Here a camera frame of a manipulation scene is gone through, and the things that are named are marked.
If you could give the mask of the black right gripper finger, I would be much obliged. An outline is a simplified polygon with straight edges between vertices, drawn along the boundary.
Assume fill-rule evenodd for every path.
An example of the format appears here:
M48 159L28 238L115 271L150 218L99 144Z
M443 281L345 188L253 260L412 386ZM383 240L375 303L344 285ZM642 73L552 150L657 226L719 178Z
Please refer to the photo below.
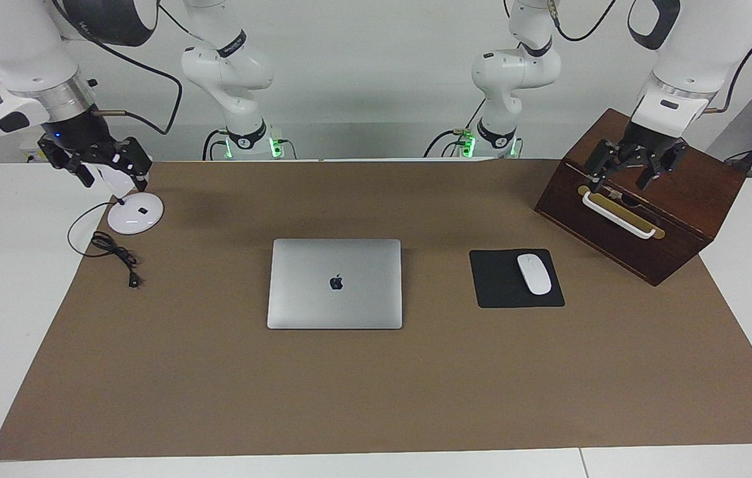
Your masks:
M94 184L94 177L77 154L67 153L49 138L39 139L39 149L54 169L66 170L75 176L86 188Z
M153 161L136 138L113 144L114 153L108 161L108 185L112 193L144 193Z

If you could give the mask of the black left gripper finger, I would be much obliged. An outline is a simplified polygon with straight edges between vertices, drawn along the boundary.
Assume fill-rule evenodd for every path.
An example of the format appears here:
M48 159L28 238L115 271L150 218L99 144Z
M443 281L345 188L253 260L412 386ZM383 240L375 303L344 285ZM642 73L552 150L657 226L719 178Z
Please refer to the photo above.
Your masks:
M606 139L598 142L585 161L585 171L589 177L587 187L591 193L598 193L610 176L628 167L627 154L626 145Z
M644 170L636 180L637 187L641 191L644 191L649 187L652 181L655 181L655 179L664 173L673 172L682 159L683 154L686 154L686 151L686 141L674 142L670 148L665 149L661 154L657 154L656 151L647 149L644 152L644 155L646 156Z

